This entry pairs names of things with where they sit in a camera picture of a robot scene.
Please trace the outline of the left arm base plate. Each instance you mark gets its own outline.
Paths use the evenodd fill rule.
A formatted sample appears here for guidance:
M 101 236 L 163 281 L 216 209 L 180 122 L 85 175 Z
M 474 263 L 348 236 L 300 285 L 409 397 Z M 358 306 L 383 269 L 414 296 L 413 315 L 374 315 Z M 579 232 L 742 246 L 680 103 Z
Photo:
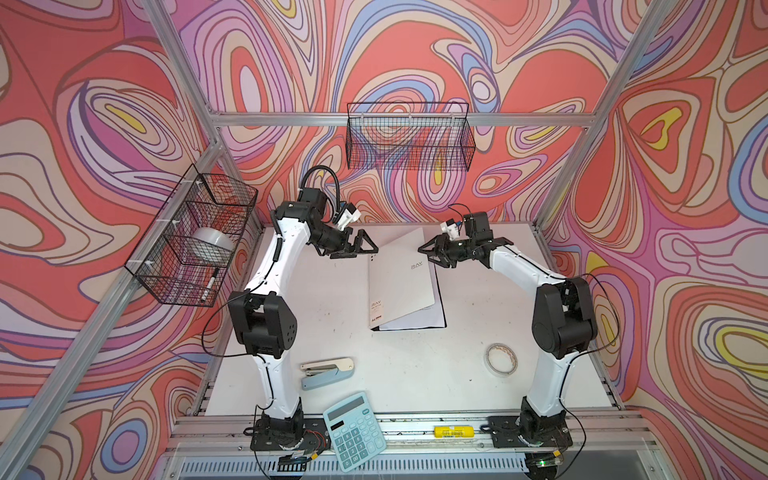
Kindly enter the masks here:
M 311 454 L 331 445 L 326 424 L 320 418 L 306 418 L 302 422 L 259 418 L 250 433 L 250 449 L 254 452 Z

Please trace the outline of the white black file folder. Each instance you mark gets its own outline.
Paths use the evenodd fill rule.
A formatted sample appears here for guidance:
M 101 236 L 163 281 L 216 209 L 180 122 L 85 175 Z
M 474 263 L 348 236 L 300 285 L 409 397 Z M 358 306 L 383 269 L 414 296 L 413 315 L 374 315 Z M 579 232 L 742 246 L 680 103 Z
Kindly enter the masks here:
M 416 228 L 379 248 L 368 263 L 368 326 L 374 331 L 441 329 L 447 326 L 435 266 L 418 248 Z

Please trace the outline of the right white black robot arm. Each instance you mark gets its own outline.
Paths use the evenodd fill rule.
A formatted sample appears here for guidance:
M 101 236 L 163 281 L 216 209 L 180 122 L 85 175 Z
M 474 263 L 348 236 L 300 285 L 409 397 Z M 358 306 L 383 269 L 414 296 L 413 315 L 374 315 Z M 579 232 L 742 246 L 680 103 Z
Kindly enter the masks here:
M 463 233 L 452 220 L 442 223 L 441 233 L 422 244 L 418 252 L 442 268 L 478 261 L 533 297 L 531 331 L 539 357 L 518 417 L 520 436 L 533 444 L 544 433 L 566 426 L 562 397 L 571 365 L 588 353 L 598 334 L 590 285 L 582 277 L 554 272 L 511 240 L 495 236 L 484 212 L 469 213 L 462 223 Z

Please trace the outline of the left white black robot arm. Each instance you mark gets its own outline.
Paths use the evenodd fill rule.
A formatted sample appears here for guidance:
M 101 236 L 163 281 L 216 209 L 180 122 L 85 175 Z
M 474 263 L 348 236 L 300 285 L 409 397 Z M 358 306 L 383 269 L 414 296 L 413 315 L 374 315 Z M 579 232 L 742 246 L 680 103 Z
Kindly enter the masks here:
M 328 196 L 305 187 L 296 200 L 283 202 L 272 213 L 273 236 L 254 277 L 243 291 L 229 296 L 227 307 L 236 340 L 257 369 L 266 404 L 257 409 L 257 426 L 299 436 L 304 431 L 303 410 L 288 352 L 295 343 L 298 321 L 284 294 L 307 245 L 321 257 L 355 258 L 374 254 L 376 244 L 351 224 L 361 212 L 342 201 L 330 221 L 324 220 Z

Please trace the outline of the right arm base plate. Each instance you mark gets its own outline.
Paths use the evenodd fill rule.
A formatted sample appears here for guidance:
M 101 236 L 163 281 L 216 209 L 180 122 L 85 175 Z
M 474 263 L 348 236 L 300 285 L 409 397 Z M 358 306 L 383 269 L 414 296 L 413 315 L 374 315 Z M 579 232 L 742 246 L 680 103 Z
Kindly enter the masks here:
M 522 416 L 490 416 L 480 430 L 491 436 L 495 448 L 566 450 L 573 445 L 564 411 L 541 418 L 528 413 Z

